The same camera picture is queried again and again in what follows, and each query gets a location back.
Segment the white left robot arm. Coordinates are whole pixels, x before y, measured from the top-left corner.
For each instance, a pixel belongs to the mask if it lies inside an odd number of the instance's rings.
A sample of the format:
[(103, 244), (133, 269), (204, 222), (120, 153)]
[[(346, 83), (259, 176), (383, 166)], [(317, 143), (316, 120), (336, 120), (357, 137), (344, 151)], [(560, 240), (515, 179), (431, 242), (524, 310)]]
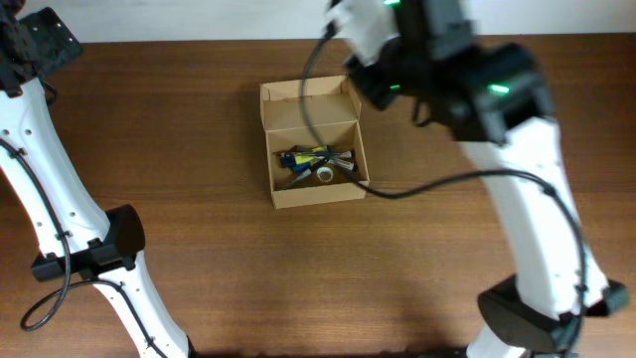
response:
[(1, 4), (1, 169), (34, 227), (38, 281), (60, 278), (60, 289), (34, 304), (50, 322), (68, 293), (94, 286), (118, 315), (142, 357), (194, 357), (188, 335), (170, 316), (149, 274), (145, 234), (130, 205), (104, 211), (90, 197), (54, 128), (49, 107), (58, 98), (46, 78), (82, 54), (58, 14), (46, 7), (26, 17), (22, 1)]

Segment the yellow highlighter black cap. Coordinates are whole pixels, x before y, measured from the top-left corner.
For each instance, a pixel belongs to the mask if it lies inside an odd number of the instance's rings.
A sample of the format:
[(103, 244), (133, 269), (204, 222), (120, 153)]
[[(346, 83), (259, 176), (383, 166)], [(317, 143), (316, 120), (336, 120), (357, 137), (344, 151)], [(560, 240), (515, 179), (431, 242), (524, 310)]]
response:
[(322, 158), (322, 157), (278, 157), (280, 166), (282, 168), (291, 168), (298, 165), (303, 165), (305, 163), (310, 163), (314, 159)]

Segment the black whiteboard marker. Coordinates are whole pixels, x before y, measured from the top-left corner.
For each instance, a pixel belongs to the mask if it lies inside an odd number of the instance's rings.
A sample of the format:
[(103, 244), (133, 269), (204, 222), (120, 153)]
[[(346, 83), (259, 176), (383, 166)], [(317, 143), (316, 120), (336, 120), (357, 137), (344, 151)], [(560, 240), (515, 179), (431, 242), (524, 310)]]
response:
[(356, 171), (358, 165), (355, 163), (356, 152), (354, 150), (335, 151), (329, 146), (320, 146), (309, 150), (296, 151), (292, 154), (295, 166), (313, 165), (329, 156), (328, 162), (334, 166)]

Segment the black gel pen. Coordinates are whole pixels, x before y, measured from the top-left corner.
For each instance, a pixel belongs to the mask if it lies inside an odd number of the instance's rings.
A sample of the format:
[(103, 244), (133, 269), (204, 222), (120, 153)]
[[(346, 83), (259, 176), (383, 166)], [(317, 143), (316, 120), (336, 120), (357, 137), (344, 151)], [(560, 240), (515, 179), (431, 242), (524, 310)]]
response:
[(303, 156), (307, 156), (307, 157), (332, 156), (332, 157), (341, 158), (341, 159), (352, 159), (356, 156), (356, 153), (354, 150), (336, 151), (336, 150), (333, 150), (330, 146), (320, 146), (315, 148), (305, 148), (301, 146), (296, 146), (290, 151), (290, 154), (293, 156), (301, 156), (301, 157)]

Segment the blue whiteboard marker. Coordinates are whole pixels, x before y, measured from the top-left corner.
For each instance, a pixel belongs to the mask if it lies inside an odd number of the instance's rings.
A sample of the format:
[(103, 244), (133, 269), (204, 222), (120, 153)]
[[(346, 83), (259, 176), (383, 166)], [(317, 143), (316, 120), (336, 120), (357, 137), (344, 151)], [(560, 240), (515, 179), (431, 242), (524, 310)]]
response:
[[(324, 158), (326, 157), (314, 159), (310, 163), (305, 163), (303, 165), (292, 167), (292, 171), (295, 173), (302, 172), (305, 169), (309, 168), (311, 165), (317, 163), (319, 160)], [(329, 157), (329, 163), (331, 163), (334, 166), (338, 166), (350, 171), (356, 171), (358, 169), (358, 165), (355, 163), (354, 159), (355, 157), (352, 159), (340, 159), (340, 158)]]

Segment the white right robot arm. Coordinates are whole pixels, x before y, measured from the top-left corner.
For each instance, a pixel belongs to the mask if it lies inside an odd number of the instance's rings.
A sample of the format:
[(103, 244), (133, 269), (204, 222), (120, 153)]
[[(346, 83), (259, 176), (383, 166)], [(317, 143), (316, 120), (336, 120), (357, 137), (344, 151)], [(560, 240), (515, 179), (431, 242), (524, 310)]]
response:
[(428, 106), (487, 188), (515, 273), (479, 295), (484, 326), (469, 357), (569, 357), (588, 317), (629, 302), (581, 232), (546, 79), (510, 43), (482, 47), (457, 1), (334, 1), (329, 18), (352, 49), (352, 82), (378, 109), (395, 97)]

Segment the yellow clear tape roll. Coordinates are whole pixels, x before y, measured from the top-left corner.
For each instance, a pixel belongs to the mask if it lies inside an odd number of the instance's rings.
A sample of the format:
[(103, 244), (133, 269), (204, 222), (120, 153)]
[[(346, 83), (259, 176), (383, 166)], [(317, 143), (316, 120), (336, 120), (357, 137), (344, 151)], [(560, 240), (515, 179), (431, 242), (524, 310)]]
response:
[(331, 168), (323, 166), (316, 171), (317, 178), (322, 183), (330, 183), (334, 179), (334, 172)]

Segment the black sharpie permanent marker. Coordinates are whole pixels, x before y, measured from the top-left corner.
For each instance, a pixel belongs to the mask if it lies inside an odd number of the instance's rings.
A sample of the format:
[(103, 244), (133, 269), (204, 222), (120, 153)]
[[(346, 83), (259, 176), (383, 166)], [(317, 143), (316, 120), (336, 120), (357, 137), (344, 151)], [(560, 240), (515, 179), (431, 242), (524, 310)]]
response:
[(308, 178), (310, 178), (311, 176), (315, 176), (317, 178), (316, 171), (320, 167), (323, 167), (323, 166), (329, 167), (328, 163), (329, 163), (328, 162), (328, 158), (326, 157), (326, 158), (318, 161), (316, 164), (311, 165), (309, 168), (305, 169), (302, 172), (295, 173), (295, 172), (292, 171), (294, 173), (294, 177), (292, 179), (290, 179), (289, 182), (283, 186), (283, 189), (284, 190), (292, 189), (292, 188), (298, 186), (303, 181), (305, 181)]

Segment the brown cardboard box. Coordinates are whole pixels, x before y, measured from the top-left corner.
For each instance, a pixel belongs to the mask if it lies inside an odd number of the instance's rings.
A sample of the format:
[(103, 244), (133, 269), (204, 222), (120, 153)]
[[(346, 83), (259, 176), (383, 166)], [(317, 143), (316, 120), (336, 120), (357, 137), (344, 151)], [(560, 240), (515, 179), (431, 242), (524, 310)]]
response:
[(262, 84), (260, 86), (260, 117), (265, 134), (269, 187), (276, 209), (301, 207), (332, 202), (363, 199), (366, 192), (348, 181), (338, 168), (334, 178), (323, 183), (316, 174), (294, 184), (297, 174), (281, 166), (278, 156), (299, 147), (319, 146), (312, 135), (317, 132), (321, 142), (337, 152), (349, 151), (353, 157), (353, 175), (361, 183), (370, 183), (370, 174), (362, 138), (360, 96), (344, 76), (310, 79), (305, 92), (300, 81)]

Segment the blue ballpoint pen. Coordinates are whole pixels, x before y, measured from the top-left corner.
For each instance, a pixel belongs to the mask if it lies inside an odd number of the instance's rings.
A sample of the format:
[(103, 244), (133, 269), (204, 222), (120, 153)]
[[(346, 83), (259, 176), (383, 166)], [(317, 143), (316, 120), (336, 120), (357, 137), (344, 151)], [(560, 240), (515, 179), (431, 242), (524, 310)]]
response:
[(281, 152), (278, 154), (279, 157), (334, 157), (340, 159), (351, 159), (356, 156), (356, 152), (354, 150), (349, 151), (307, 151), (307, 152)]

